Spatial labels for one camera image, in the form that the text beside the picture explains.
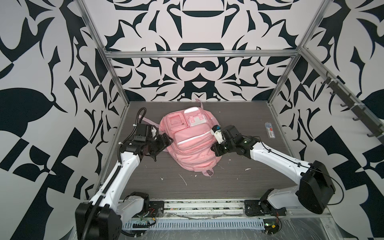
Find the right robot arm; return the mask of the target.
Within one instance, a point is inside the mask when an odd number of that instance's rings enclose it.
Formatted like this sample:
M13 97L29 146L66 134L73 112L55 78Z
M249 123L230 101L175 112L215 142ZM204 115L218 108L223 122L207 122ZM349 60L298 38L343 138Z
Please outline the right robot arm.
M235 126L215 125L211 134L216 143L211 149L217 157L236 153L263 163L288 177L296 185L285 189L269 189L254 204L246 208L247 216L284 215L286 209L303 207L322 214L336 192L333 178L324 164L295 159L266 145L260 137L244 136Z

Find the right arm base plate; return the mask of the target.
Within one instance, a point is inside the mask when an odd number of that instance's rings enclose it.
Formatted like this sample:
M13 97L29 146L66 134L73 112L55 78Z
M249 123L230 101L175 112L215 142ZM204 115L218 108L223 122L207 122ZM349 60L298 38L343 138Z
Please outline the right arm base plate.
M267 200L245 200L245 215L248 217L256 216L286 216L287 209L275 209Z

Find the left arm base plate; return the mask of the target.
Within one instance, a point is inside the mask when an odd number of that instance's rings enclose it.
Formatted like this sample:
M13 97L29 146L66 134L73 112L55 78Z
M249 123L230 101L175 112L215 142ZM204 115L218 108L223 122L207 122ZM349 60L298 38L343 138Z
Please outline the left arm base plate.
M165 202L164 201L150 201L145 218L157 218L164 214Z

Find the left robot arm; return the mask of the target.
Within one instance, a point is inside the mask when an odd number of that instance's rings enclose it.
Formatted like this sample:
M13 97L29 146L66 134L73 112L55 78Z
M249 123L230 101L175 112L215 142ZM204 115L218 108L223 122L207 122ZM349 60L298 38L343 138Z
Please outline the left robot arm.
M134 193L123 203L119 202L120 197L143 157L155 159L173 141L154 125L135 125L132 133L119 144L117 163L106 182L88 203L79 204L75 211L79 240L117 240L120 235L134 237L123 230L123 223L148 212L149 196Z

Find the pink student backpack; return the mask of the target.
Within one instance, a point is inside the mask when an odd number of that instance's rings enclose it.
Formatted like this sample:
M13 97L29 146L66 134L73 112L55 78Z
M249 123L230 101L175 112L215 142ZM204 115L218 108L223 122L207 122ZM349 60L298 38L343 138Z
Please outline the pink student backpack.
M183 169L201 172L207 177L214 174L213 168L221 157L217 157L211 150L217 142L212 128L219 126L219 122L210 111L204 109L203 103L169 113L158 124L147 118L143 118L143 121L154 125L174 140L165 151Z

